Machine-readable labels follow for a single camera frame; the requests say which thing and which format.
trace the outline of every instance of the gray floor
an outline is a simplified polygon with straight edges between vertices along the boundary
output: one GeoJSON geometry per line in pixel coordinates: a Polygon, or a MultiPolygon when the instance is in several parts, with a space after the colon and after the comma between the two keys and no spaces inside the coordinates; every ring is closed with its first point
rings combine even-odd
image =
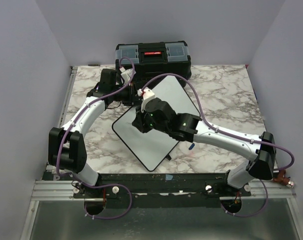
{"type": "MultiPolygon", "coordinates": [[[[263,200],[243,201],[240,213],[258,210],[263,200]]],[[[121,209],[107,209],[106,215],[121,209]]],[[[270,199],[250,218],[232,217],[220,208],[133,208],[116,220],[84,217],[83,202],[39,204],[32,240],[295,240],[297,232],[286,199],[270,199]]]]}

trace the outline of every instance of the marble table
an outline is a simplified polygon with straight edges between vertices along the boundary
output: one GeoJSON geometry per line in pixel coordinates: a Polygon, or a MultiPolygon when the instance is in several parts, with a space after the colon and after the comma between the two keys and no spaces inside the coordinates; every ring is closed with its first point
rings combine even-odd
{"type": "MultiPolygon", "coordinates": [[[[86,93],[100,80],[103,68],[78,67],[65,123],[84,103],[86,93]]],[[[195,87],[207,120],[221,127],[248,134],[265,131],[255,94],[244,65],[194,65],[190,82],[195,87]]],[[[196,102],[187,85],[186,92],[196,102]]],[[[116,107],[114,102],[109,107],[116,107]]],[[[107,109],[92,125],[85,136],[87,163],[100,173],[149,173],[112,130],[112,123],[128,107],[107,109]]],[[[163,160],[154,173],[224,173],[245,159],[233,152],[212,145],[196,143],[189,150],[189,142],[179,142],[172,150],[172,159],[163,160]]]]}

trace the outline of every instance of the black toolbox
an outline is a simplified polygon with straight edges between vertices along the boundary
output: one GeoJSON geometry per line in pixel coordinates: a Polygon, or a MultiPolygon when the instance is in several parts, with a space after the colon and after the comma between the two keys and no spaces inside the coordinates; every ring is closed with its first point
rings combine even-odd
{"type": "MultiPolygon", "coordinates": [[[[185,41],[118,44],[115,63],[118,71],[122,57],[130,58],[135,65],[136,74],[133,84],[136,89],[140,89],[148,80],[160,74],[174,73],[186,79],[192,75],[191,56],[185,41]]],[[[124,59],[121,64],[125,69],[132,67],[127,59],[124,59]]],[[[186,82],[181,79],[178,81],[182,87],[185,87],[186,82]]],[[[159,82],[160,80],[156,80],[148,87],[153,88],[159,82]]]]}

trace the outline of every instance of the red label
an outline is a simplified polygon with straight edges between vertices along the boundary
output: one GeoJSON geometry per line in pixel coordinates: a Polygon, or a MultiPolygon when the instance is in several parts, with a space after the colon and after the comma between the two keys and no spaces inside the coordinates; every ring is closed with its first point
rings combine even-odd
{"type": "Polygon", "coordinates": [[[144,52],[144,55],[159,55],[162,54],[161,51],[148,51],[148,52],[144,52]]]}

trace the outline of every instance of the gray wall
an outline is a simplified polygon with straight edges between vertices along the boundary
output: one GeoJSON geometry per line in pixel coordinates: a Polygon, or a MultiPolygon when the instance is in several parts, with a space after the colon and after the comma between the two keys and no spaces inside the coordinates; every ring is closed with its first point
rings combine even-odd
{"type": "Polygon", "coordinates": [[[0,1],[0,240],[20,237],[69,73],[36,2],[0,1]]]}
{"type": "Polygon", "coordinates": [[[117,44],[185,40],[193,64],[248,64],[285,0],[36,0],[71,65],[117,44]]]}
{"type": "MultiPolygon", "coordinates": [[[[288,172],[303,215],[303,0],[284,3],[248,71],[267,129],[296,157],[288,172]]],[[[277,160],[289,157],[278,151],[277,160]]]]}

